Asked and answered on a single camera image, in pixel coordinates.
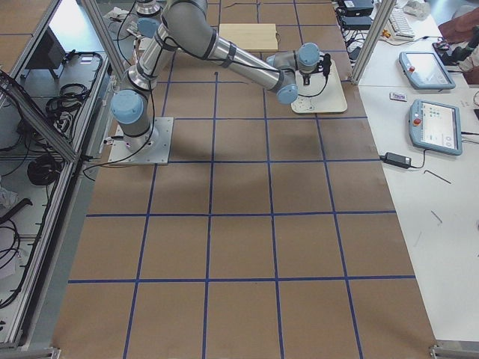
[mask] black box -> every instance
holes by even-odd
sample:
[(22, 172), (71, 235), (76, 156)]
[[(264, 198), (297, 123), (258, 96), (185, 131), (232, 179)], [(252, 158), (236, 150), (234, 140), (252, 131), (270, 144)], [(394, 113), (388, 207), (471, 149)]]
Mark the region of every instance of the black box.
[(371, 23), (369, 16), (341, 18), (343, 30), (369, 30)]
[(371, 0), (338, 0), (342, 16), (370, 16), (373, 13)]

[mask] tiled surface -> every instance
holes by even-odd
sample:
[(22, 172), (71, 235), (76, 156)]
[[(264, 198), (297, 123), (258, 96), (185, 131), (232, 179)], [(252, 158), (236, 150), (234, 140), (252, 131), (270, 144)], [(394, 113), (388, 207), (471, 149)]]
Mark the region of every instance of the tiled surface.
[[(275, 22), (280, 51), (317, 41), (350, 73), (326, 1), (214, 4), (213, 25)], [(171, 162), (100, 170), (55, 335), (65, 358), (428, 358), (357, 87), (343, 83), (345, 113), (301, 116), (221, 67), (172, 68), (155, 90), (176, 117)]]

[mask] gray floor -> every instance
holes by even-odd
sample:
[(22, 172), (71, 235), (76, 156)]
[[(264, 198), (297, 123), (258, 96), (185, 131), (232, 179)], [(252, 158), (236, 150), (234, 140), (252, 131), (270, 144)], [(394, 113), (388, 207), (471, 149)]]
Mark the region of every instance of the gray floor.
[(427, 0), (437, 25), (449, 21), (456, 10), (463, 5), (479, 7), (479, 0)]

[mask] power adapter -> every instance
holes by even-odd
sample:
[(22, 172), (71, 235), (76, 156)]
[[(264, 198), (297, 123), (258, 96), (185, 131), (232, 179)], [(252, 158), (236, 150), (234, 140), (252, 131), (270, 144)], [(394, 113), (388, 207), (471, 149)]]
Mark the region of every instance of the power adapter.
[(411, 158), (410, 157), (405, 157), (401, 155), (397, 155), (396, 153), (390, 153), (386, 152), (384, 156), (379, 156), (381, 161), (384, 163), (387, 163), (389, 165), (393, 165), (396, 167), (401, 167), (401, 168), (411, 168)]

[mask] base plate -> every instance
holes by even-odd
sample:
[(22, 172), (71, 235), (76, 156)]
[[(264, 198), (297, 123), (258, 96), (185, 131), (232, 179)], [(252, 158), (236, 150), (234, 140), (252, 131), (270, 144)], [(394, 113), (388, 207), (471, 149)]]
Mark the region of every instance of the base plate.
[[(329, 74), (328, 84), (319, 96), (301, 97), (291, 104), (291, 108), (297, 114), (313, 113), (341, 113), (347, 110), (347, 102), (344, 97), (343, 87), (339, 79), (338, 69), (333, 60), (331, 60), (331, 73)], [(302, 95), (314, 95), (321, 91), (324, 86), (325, 78), (322, 73), (311, 75), (311, 84), (304, 86), (302, 76), (296, 72), (296, 83), (298, 92)]]
[[(158, 141), (148, 151), (139, 151), (125, 161), (119, 161), (119, 165), (158, 165), (168, 164), (171, 147), (171, 134), (173, 133), (173, 117), (155, 117), (155, 127), (159, 133)], [(120, 126), (117, 127), (116, 136), (123, 136)], [(123, 141), (115, 141), (108, 162), (115, 162), (130, 156), (132, 153), (126, 148)]]

